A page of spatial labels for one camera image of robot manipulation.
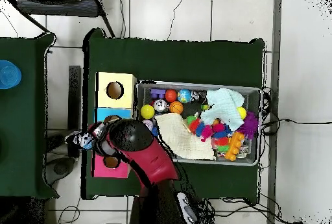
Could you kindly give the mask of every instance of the orange toy block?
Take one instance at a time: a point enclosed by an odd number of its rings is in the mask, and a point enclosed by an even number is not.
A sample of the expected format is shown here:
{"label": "orange toy block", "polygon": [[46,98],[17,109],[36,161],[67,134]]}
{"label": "orange toy block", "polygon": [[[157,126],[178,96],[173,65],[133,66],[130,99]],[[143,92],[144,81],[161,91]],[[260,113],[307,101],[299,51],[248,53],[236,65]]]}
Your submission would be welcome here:
{"label": "orange toy block", "polygon": [[239,148],[241,146],[241,140],[244,139],[244,134],[238,131],[235,131],[230,141],[230,149],[225,154],[225,159],[234,161],[236,156],[239,153]]}

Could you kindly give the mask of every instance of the round hole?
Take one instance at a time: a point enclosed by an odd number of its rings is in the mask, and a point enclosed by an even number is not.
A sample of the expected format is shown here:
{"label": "round hole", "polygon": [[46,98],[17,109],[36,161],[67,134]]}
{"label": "round hole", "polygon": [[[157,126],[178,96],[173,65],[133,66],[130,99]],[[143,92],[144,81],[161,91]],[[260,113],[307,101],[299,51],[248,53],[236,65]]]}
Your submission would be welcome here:
{"label": "round hole", "polygon": [[109,121],[120,119],[118,115],[110,115],[104,119],[104,124],[107,124]]}
{"label": "round hole", "polygon": [[104,165],[110,169],[114,169],[117,166],[119,166],[119,164],[120,164],[120,161],[117,158],[112,157],[112,156],[104,157],[104,159],[102,161],[104,162]]}
{"label": "round hole", "polygon": [[123,85],[119,82],[110,82],[107,85],[106,94],[111,99],[120,99],[123,96]]}

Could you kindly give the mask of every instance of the green table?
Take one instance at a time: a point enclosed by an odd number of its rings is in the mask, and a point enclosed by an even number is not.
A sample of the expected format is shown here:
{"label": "green table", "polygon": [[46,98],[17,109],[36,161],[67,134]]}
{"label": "green table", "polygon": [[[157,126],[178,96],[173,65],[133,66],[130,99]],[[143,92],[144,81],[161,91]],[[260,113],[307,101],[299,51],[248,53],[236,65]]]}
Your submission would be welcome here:
{"label": "green table", "polygon": [[58,197],[43,181],[46,50],[55,35],[0,38],[0,60],[15,64],[21,82],[0,90],[0,196]]}
{"label": "green table", "polygon": [[[93,29],[84,39],[83,128],[93,123],[95,73],[132,73],[139,80],[262,87],[264,41],[171,42],[109,39]],[[138,195],[134,172],[127,179],[91,177],[91,152],[82,159],[82,195]],[[199,197],[257,199],[256,166],[183,163]]]}

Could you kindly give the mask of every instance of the yellow ball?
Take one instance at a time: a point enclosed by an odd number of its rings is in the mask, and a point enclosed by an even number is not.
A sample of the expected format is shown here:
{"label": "yellow ball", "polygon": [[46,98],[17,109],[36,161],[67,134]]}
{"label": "yellow ball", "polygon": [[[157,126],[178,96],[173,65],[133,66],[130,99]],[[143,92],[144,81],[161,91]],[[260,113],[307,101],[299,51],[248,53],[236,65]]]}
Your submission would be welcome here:
{"label": "yellow ball", "polygon": [[154,108],[151,105],[144,105],[141,108],[141,115],[145,119],[151,119],[154,116]]}
{"label": "yellow ball", "polygon": [[239,106],[237,108],[237,111],[240,113],[240,116],[242,119],[244,119],[246,117],[246,110],[243,107]]}

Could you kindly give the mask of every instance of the chair leg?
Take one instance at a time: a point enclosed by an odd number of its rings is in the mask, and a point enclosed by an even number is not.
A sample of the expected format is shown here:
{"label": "chair leg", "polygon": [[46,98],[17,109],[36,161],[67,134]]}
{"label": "chair leg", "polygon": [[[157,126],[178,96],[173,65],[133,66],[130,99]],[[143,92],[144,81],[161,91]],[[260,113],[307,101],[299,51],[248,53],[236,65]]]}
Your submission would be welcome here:
{"label": "chair leg", "polygon": [[107,17],[106,17],[106,14],[105,14],[105,15],[101,15],[101,17],[102,17],[102,19],[104,20],[105,25],[106,25],[108,31],[110,32],[111,37],[112,37],[112,38],[115,38],[115,34],[114,34],[114,32],[113,32],[113,30],[112,30],[112,28],[111,28],[110,22],[108,21],[108,19],[107,19]]}
{"label": "chair leg", "polygon": [[50,30],[47,30],[43,25],[41,25],[40,23],[38,23],[33,17],[31,17],[29,14],[26,13],[22,13],[21,11],[19,11],[19,13],[21,13],[22,16],[26,17],[29,21],[31,21],[34,25],[38,26],[42,31],[44,32],[50,32]]}
{"label": "chair leg", "polygon": [[99,0],[95,0],[97,6],[98,6],[98,9],[99,9],[99,15],[102,17],[102,19],[104,20],[105,22],[105,25],[108,29],[108,31],[110,32],[110,35],[112,38],[115,38],[115,34],[113,32],[113,29],[111,28],[111,25],[110,25],[110,22],[108,21],[107,17],[106,17],[106,13],[101,5],[101,2]]}

